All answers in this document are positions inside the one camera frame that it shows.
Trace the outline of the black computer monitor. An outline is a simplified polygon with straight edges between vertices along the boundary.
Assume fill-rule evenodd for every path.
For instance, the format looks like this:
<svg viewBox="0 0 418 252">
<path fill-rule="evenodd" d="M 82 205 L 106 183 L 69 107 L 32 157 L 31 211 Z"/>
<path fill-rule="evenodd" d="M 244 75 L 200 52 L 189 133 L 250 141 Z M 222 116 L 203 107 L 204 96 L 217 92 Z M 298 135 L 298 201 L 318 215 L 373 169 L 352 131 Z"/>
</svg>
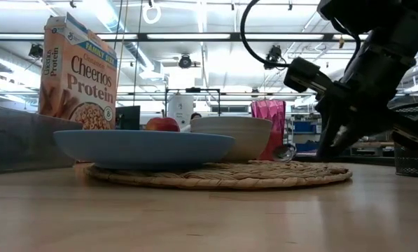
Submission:
<svg viewBox="0 0 418 252">
<path fill-rule="evenodd" d="M 117 130 L 139 130 L 140 106 L 123 106 L 116 108 Z"/>
</svg>

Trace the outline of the orange Cheerios Protein cereal box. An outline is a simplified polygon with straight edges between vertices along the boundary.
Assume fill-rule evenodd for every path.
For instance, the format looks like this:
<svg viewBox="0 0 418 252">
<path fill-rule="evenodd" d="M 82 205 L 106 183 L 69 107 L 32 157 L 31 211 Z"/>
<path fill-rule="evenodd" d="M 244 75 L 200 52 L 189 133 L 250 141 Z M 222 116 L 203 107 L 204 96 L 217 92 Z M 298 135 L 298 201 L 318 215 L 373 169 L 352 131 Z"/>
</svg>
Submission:
<svg viewBox="0 0 418 252">
<path fill-rule="evenodd" d="M 44 27 L 38 113 L 112 130 L 116 119 L 117 54 L 72 15 Z"/>
</svg>

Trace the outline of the black mesh cup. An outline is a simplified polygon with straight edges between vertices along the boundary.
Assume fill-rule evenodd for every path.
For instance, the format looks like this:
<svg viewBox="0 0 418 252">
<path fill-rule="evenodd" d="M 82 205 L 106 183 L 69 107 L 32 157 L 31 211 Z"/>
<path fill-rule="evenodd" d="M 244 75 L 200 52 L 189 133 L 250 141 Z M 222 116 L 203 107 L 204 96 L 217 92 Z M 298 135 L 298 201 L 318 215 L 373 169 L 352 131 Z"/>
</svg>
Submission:
<svg viewBox="0 0 418 252">
<path fill-rule="evenodd" d="M 397 175 L 418 177 L 418 102 L 393 108 Z"/>
</svg>

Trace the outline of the red yellow apple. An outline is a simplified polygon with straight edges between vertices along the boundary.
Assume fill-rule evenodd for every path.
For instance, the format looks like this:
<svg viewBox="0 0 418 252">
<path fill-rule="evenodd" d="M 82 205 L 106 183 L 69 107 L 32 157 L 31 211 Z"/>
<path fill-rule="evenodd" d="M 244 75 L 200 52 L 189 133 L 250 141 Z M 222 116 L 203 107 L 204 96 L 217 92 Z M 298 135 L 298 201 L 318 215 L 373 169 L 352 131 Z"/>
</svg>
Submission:
<svg viewBox="0 0 418 252">
<path fill-rule="evenodd" d="M 180 132 L 178 123 L 173 118 L 151 118 L 146 123 L 146 130 Z"/>
</svg>

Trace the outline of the white ceramic bowl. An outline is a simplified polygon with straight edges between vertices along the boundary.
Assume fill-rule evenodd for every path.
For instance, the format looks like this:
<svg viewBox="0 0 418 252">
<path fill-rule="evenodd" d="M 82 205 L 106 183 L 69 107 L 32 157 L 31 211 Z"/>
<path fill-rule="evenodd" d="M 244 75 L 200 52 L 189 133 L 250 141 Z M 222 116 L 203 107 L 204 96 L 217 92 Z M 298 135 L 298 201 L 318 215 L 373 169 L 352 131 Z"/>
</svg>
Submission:
<svg viewBox="0 0 418 252">
<path fill-rule="evenodd" d="M 190 130 L 195 133 L 217 134 L 235 139 L 222 161 L 246 162 L 257 159 L 267 146 L 272 122 L 261 118 L 215 116 L 193 119 Z"/>
</svg>

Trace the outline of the black overhead light bar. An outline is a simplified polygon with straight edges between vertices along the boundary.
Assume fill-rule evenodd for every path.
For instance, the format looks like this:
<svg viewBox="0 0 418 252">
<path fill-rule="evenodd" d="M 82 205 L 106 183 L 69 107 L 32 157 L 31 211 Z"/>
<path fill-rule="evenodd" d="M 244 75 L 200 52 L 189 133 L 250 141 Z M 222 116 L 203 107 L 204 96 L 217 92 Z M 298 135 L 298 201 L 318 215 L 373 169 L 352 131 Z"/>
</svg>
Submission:
<svg viewBox="0 0 418 252">
<path fill-rule="evenodd" d="M 239 32 L 231 33 L 100 33 L 97 36 L 103 41 L 120 42 L 122 40 L 128 42 L 160 42 L 160 41 L 200 41 L 200 42 L 240 42 L 242 35 Z M 336 33 L 246 33 L 247 41 L 283 41 L 283 42 L 339 42 L 353 41 L 350 35 L 341 35 Z M 42 41 L 43 33 L 0 33 L 0 41 Z"/>
</svg>

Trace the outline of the white cylindrical tank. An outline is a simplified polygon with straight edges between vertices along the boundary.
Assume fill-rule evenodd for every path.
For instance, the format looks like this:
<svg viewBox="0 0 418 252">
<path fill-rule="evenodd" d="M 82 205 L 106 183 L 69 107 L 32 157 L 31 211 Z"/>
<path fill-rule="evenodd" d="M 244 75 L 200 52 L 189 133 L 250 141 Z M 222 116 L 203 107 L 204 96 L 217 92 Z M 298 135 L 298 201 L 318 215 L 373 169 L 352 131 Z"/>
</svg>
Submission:
<svg viewBox="0 0 418 252">
<path fill-rule="evenodd" d="M 167 102 L 167 116 L 175 119 L 178 126 L 183 128 L 190 124 L 190 117 L 194 112 L 194 97 L 186 94 L 176 94 Z"/>
</svg>

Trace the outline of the silver metal spoon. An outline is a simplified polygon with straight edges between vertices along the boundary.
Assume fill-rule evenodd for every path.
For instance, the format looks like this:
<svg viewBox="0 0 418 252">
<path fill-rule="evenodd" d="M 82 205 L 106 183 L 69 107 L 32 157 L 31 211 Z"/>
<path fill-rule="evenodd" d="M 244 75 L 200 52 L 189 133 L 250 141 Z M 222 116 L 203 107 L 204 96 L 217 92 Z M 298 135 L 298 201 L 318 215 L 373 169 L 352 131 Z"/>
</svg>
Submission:
<svg viewBox="0 0 418 252">
<path fill-rule="evenodd" d="M 272 151 L 272 158 L 276 162 L 290 162 L 297 152 L 297 148 L 289 143 L 277 146 Z"/>
</svg>

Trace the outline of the red plastic tumbler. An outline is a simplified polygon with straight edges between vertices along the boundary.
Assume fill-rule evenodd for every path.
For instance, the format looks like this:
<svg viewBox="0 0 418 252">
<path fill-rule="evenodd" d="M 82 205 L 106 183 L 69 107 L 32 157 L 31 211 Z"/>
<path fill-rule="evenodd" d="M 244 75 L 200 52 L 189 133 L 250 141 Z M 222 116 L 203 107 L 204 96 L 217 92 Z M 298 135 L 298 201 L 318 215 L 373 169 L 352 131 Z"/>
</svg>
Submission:
<svg viewBox="0 0 418 252">
<path fill-rule="evenodd" d="M 285 129 L 286 102 L 282 100 L 264 99 L 251 103 L 253 118 L 266 119 L 272 122 L 270 137 L 265 150 L 260 154 L 259 160 L 273 161 L 272 152 L 283 144 Z"/>
</svg>

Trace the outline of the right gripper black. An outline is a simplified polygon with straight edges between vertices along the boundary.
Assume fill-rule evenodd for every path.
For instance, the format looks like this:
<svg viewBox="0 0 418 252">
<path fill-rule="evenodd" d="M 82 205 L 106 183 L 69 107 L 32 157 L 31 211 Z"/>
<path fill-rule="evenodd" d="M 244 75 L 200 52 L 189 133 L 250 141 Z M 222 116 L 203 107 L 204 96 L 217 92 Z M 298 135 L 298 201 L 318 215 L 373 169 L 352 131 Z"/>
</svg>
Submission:
<svg viewBox="0 0 418 252">
<path fill-rule="evenodd" d="M 376 83 L 350 79 L 334 81 L 323 94 L 317 93 L 322 132 L 316 156 L 341 154 L 361 137 L 393 130 L 396 117 L 388 102 L 395 97 L 398 85 L 388 79 Z"/>
</svg>

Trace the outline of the black round ceiling fixture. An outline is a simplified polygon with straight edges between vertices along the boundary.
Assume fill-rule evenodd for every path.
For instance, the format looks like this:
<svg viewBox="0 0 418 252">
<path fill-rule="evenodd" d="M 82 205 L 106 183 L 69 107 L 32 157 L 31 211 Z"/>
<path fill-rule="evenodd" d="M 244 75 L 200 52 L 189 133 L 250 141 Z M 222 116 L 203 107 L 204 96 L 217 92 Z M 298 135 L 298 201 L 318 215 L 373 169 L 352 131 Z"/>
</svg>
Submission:
<svg viewBox="0 0 418 252">
<path fill-rule="evenodd" d="M 188 69 L 192 66 L 192 60 L 190 58 L 190 55 L 182 54 L 178 66 L 182 69 Z"/>
</svg>

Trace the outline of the round woven straw placemat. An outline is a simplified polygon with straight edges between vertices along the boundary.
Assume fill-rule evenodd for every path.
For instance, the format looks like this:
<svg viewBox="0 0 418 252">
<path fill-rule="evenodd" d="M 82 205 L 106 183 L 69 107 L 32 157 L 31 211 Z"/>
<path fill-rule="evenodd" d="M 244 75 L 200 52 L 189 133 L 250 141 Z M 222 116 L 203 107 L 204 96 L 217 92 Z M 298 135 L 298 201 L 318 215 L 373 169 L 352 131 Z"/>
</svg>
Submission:
<svg viewBox="0 0 418 252">
<path fill-rule="evenodd" d="M 187 190 L 265 190 L 322 186 L 350 179 L 352 170 L 323 162 L 206 163 L 175 171 L 141 171 L 86 167 L 87 176 L 131 186 Z"/>
</svg>

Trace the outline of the blue plate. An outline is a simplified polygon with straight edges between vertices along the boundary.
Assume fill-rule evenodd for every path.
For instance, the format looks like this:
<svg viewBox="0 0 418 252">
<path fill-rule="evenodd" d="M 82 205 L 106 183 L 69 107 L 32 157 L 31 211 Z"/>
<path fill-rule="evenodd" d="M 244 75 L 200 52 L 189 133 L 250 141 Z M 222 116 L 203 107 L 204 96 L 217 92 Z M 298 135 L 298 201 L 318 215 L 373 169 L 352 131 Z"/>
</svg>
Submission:
<svg viewBox="0 0 418 252">
<path fill-rule="evenodd" d="M 149 130 L 62 130 L 53 133 L 69 157 L 106 169 L 165 169 L 221 161 L 235 138 Z"/>
</svg>

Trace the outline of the grey translucent plastic bin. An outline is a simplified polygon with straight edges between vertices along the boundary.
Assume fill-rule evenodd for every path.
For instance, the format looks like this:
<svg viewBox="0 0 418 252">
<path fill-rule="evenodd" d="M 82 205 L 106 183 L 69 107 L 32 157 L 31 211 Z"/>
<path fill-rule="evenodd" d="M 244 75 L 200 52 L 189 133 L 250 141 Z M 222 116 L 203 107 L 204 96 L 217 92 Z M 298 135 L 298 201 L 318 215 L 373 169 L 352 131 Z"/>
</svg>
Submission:
<svg viewBox="0 0 418 252">
<path fill-rule="evenodd" d="M 75 160 L 59 149 L 53 133 L 81 128 L 78 122 L 0 107 L 0 173 L 72 166 Z"/>
</svg>

